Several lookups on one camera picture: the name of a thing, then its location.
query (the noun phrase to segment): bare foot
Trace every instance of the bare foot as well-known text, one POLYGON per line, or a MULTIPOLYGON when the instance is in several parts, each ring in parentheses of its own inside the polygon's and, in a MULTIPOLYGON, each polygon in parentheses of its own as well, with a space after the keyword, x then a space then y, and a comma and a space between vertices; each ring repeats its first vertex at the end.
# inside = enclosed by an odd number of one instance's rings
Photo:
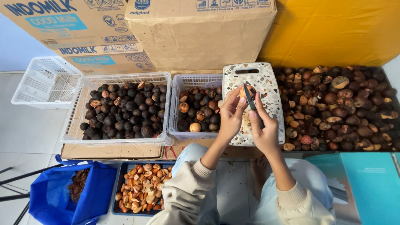
POLYGON ((254 196, 257 200, 260 200, 262 187, 267 181, 267 159, 250 160, 250 169, 254 178, 254 196))

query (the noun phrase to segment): cutting board handle hole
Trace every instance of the cutting board handle hole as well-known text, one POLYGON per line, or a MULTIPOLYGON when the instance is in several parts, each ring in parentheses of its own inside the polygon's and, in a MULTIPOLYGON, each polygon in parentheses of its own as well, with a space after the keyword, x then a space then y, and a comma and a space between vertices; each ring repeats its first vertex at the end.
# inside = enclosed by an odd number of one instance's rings
POLYGON ((247 69, 247 68, 243 68, 243 69, 238 69, 235 70, 235 74, 249 74, 249 73, 259 73, 261 72, 259 69, 247 69))

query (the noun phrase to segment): beige sleeve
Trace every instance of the beige sleeve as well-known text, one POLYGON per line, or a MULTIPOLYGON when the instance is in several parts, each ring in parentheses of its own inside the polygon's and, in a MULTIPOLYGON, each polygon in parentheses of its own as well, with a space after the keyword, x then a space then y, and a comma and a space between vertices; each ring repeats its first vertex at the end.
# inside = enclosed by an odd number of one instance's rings
POLYGON ((176 176, 162 187, 165 209, 147 224, 197 224, 202 200, 214 187, 214 173, 215 170, 206 168, 200 160, 194 165, 184 162, 176 176))
POLYGON ((312 195, 310 190, 303 190, 298 182, 288 191, 279 189, 276 191, 278 214, 285 225, 336 224, 334 215, 312 195))

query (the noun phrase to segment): hand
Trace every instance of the hand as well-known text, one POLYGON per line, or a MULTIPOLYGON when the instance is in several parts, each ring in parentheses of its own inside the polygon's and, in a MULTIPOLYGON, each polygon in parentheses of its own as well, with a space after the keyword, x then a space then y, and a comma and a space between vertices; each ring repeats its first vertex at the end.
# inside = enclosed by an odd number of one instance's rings
POLYGON ((261 103, 260 92, 256 93, 256 107, 258 114, 264 122, 265 128, 262 130, 260 129, 256 112, 253 110, 250 111, 249 116, 253 141, 257 148, 268 157, 271 153, 276 153, 276 151, 280 152, 278 142, 278 122, 272 119, 265 111, 261 103))
POLYGON ((238 134, 242 126, 243 112, 248 106, 245 97, 238 97, 242 87, 243 85, 240 85, 228 92, 225 102, 220 109, 221 127, 217 138, 221 138, 227 142, 230 142, 238 134))

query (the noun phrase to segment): white tile floor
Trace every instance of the white tile floor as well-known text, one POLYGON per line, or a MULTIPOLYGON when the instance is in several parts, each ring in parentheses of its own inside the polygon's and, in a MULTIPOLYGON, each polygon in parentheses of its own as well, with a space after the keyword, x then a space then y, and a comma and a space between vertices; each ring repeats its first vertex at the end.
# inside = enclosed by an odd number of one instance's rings
MULTIPOLYGON (((0 170, 13 167, 0 174, 0 181, 22 175, 48 166, 56 165, 55 154, 61 152, 58 142, 66 110, 41 110, 24 105, 12 105, 11 98, 22 74, 0 74, 0 170)), ((301 153, 286 155, 301 158, 301 153)), ((257 206, 253 196, 250 163, 245 159, 221 159, 218 164, 218 210, 221 221, 231 225, 243 224, 257 206)), ((22 193, 30 190, 36 176, 5 185, 22 193)), ((0 187, 0 196, 16 193, 0 187)), ((13 224, 28 199, 0 203, 1 224, 13 224)), ((144 225, 150 218, 117 216, 111 213, 102 216, 99 225, 144 225)), ((26 214, 21 225, 39 225, 26 214)))

